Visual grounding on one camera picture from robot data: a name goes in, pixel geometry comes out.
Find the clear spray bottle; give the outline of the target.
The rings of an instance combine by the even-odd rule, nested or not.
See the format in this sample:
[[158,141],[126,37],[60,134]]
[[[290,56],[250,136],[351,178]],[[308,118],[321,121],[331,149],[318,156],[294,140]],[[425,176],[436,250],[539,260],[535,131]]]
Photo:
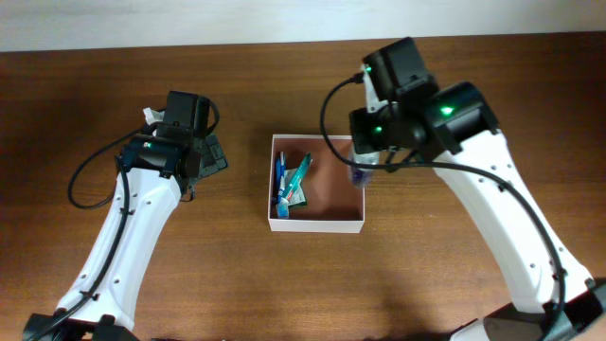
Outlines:
[[[358,154],[354,150],[351,150],[348,159],[356,164],[378,165],[380,154],[378,152]],[[357,166],[348,167],[349,180],[356,188],[366,187],[371,181],[373,172],[373,169],[359,168]]]

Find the green white sachet packet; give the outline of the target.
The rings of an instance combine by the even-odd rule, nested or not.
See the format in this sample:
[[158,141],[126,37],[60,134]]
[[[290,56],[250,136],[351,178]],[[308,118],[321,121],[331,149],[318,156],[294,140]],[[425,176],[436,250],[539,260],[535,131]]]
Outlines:
[[[288,186],[293,178],[296,169],[285,170],[285,185]],[[297,207],[297,206],[305,206],[307,204],[307,199],[304,193],[304,190],[301,185],[294,191],[292,197],[289,199],[289,206]]]

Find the green toothpaste tube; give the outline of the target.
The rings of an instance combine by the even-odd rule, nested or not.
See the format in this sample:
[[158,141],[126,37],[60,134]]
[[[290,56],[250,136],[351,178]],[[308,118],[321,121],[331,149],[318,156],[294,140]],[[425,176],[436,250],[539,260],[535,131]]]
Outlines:
[[291,182],[288,186],[286,186],[286,189],[284,191],[284,196],[289,200],[294,191],[298,188],[298,186],[301,184],[302,180],[304,179],[304,177],[306,176],[309,167],[312,163],[312,155],[310,153],[307,153],[302,162],[300,163],[300,165],[298,166],[298,168],[296,169],[296,172],[293,176],[293,178],[291,179]]

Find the blue toothbrush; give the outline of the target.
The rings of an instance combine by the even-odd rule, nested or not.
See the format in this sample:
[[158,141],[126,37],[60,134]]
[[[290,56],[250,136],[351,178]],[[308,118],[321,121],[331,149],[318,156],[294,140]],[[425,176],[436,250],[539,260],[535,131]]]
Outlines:
[[281,179],[281,183],[280,183],[280,190],[279,190],[279,197],[278,197],[278,202],[276,203],[276,215],[278,217],[278,219],[288,219],[289,218],[289,209],[288,209],[288,204],[289,201],[288,199],[284,196],[284,191],[286,189],[286,185],[285,185],[285,156],[284,156],[284,152],[281,152],[279,154],[279,156],[281,157],[281,161],[282,161],[282,179]]

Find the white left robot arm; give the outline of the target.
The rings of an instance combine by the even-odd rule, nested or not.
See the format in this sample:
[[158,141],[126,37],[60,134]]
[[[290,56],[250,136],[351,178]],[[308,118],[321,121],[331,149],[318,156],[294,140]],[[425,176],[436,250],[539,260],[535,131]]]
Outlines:
[[77,279],[51,315],[33,314],[25,340],[133,340],[140,287],[171,213],[197,183],[227,168],[209,98],[171,91],[164,108],[116,140],[116,184],[96,204],[109,208]]

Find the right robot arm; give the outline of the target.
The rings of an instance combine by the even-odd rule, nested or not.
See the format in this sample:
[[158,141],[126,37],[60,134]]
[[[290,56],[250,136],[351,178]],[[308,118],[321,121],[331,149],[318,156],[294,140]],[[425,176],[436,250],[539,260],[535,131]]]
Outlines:
[[366,106],[350,116],[355,152],[406,149],[402,168],[434,170],[467,209],[508,287],[508,305],[451,337],[570,340],[598,322],[604,279],[547,222],[479,89],[467,81],[440,88],[410,38],[365,56],[361,70]]

